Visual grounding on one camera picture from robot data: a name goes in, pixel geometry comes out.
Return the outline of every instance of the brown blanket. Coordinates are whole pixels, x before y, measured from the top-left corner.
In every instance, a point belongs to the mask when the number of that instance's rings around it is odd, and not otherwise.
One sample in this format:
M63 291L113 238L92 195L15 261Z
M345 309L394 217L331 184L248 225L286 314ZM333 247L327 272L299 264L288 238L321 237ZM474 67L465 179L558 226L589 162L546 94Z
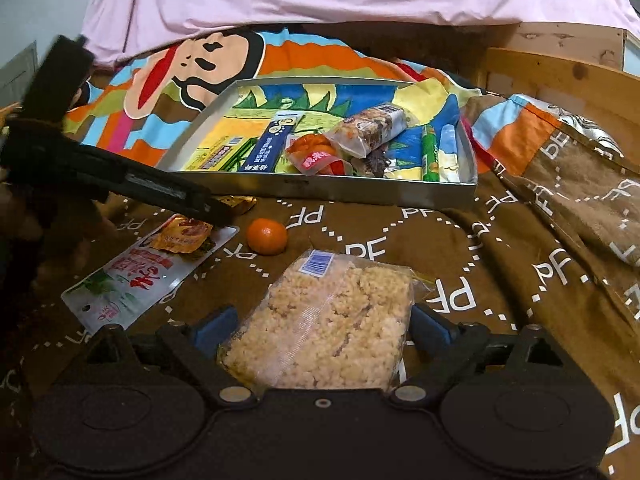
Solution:
M463 112L474 124L481 111L503 101L472 97ZM193 323L229 303L245 316L310 246L413 267L433 277L430 306L452 322L481 322L497 333L516 333L530 322L544 325L616 414L603 471L635 478L640 467L640 331L634 319L640 312L639 170L548 114L529 107L525 112L511 132L515 136L492 145L492 155L503 164L491 170L481 164L470 211L258 199L238 219L239 235L129 331L150 333L170 319ZM509 145L514 138L520 139L518 146ZM519 166L509 150L529 142L529 161ZM170 215L121 198L105 211L118 234L93 243L85 273ZM259 217L290 226L284 254L258 256L247 247L244 230ZM38 464L28 436L30 395L46 391L87 340L60 300L77 280L71 276L38 304L24 306L20 326L5 338L0 470L6 478L28 478ZM405 355L409 375L416 369L414 357Z

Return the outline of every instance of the wall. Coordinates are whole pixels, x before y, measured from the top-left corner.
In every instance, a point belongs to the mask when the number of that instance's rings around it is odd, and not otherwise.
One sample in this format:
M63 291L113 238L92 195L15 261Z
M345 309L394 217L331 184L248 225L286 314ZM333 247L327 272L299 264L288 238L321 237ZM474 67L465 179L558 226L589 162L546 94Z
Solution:
M640 77L640 46L631 40L625 42L625 72Z
M36 41L42 60L54 37L80 32L89 0L0 0L0 67Z

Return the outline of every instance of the snack package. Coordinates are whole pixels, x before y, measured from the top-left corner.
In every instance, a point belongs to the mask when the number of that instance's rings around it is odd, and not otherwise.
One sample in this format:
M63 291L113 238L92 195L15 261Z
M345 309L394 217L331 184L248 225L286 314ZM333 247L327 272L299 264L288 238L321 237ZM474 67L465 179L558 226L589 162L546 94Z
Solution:
M389 142L408 127L404 108L384 103L347 117L326 133L328 139L356 158Z
M218 197L218 200L233 208L236 216L247 213L258 203L258 199L255 196L245 195L225 195Z
M293 132L304 112L279 110L265 131L258 138L258 143L242 164L240 171L252 173L269 173L274 170L280 153L284 148L287 136Z
M425 124L422 127L422 180L426 182L439 182L438 170L438 143L433 126Z
M305 175L351 175L351 164L338 156L337 150L323 134L306 134L291 139L286 149L287 158Z
M238 171L258 142L258 137L235 130L223 118L197 147L184 171Z
M62 293L62 301L89 333L109 323L128 328L238 232L237 227L215 230L191 254L153 248L158 231L176 217Z
M255 390L388 388L416 276L407 267L307 251L274 283L218 359Z
M171 253L193 253L211 233L212 226L206 222L175 215L154 237L149 247Z
M438 172L440 173L441 182L460 182L456 128L461 130L460 135L466 135L461 122L458 122L456 126L445 124L440 133L440 143L438 144Z

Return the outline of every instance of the metal tray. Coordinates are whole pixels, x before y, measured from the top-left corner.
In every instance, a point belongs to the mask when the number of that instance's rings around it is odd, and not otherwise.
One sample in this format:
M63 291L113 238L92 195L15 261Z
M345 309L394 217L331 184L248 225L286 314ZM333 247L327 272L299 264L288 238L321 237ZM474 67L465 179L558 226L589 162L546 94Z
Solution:
M470 208L473 204L478 168L473 148L466 135L456 129L458 164L462 183L423 182L394 178L360 176L305 176L291 173L240 173L235 171L182 171L191 154L225 115L244 86L283 84L394 85L414 84L388 79L357 77L296 76L239 80L225 89L167 150L156 165L208 187L218 195L252 195L278 198L308 198L335 202L398 205L428 209Z

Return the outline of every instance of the barcode label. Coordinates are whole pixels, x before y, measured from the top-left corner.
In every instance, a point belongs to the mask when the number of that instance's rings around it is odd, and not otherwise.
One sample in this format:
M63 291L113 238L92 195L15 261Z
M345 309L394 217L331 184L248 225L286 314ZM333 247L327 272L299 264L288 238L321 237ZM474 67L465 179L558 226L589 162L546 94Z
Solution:
M305 264L300 267L300 272L315 276L316 278L322 278L326 274L333 259L333 253L325 253L324 251L316 251L314 249L311 251Z
M398 107L393 106L393 105L380 105L380 106L376 106L376 108L378 110L382 110L383 112L388 112L390 114L392 114L394 112L399 112L400 110L402 110L402 108L398 108Z

